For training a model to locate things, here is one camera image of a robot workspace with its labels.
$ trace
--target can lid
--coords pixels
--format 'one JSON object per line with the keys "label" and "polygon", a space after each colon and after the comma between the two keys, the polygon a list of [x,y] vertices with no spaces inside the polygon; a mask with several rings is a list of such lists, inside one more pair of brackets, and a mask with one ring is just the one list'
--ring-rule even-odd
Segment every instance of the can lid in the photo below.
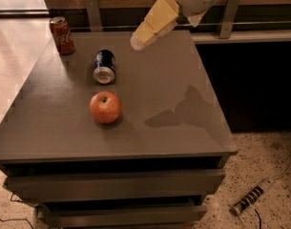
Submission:
{"label": "can lid", "polygon": [[114,72],[108,67],[99,67],[94,70],[94,79],[101,84],[114,81]]}
{"label": "can lid", "polygon": [[60,24],[62,22],[64,22],[66,19],[64,17],[54,17],[52,19],[50,19],[50,23],[51,24]]}

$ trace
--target can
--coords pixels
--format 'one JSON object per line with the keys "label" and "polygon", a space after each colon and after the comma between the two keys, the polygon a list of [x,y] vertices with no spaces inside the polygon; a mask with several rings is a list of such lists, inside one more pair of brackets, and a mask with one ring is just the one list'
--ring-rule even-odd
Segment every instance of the can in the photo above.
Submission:
{"label": "can", "polygon": [[70,27],[64,17],[54,17],[50,20],[50,30],[59,54],[75,52]]}
{"label": "can", "polygon": [[94,62],[94,79],[101,84],[108,84],[115,79],[115,57],[109,50],[97,52]]}

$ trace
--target white robotic hand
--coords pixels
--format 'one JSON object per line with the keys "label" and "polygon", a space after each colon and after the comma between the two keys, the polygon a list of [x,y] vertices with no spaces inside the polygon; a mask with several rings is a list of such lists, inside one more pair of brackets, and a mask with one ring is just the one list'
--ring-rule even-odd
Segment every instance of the white robotic hand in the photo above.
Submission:
{"label": "white robotic hand", "polygon": [[142,50],[172,31],[181,12],[196,27],[215,0],[157,0],[131,38],[135,50]]}

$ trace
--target red apple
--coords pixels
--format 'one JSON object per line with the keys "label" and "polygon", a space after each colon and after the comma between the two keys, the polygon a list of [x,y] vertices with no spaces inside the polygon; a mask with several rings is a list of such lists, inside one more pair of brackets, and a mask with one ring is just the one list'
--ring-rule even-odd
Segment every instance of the red apple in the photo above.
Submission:
{"label": "red apple", "polygon": [[121,114],[121,103],[117,95],[111,92],[100,92],[93,96],[90,111],[98,123],[110,124]]}

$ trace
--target floor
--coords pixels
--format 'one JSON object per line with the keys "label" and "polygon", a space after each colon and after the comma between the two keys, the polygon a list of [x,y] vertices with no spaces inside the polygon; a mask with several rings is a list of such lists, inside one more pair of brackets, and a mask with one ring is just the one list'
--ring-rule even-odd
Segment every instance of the floor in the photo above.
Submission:
{"label": "floor", "polygon": [[[0,20],[0,121],[24,83],[35,61],[51,39],[47,19]],[[205,199],[207,214],[193,229],[291,229],[291,170],[240,217],[229,208],[258,182],[283,173],[291,164],[291,131],[233,134],[239,148],[225,166],[226,178],[217,192]],[[0,229],[48,229],[35,209],[12,201],[2,187],[0,172]]]}

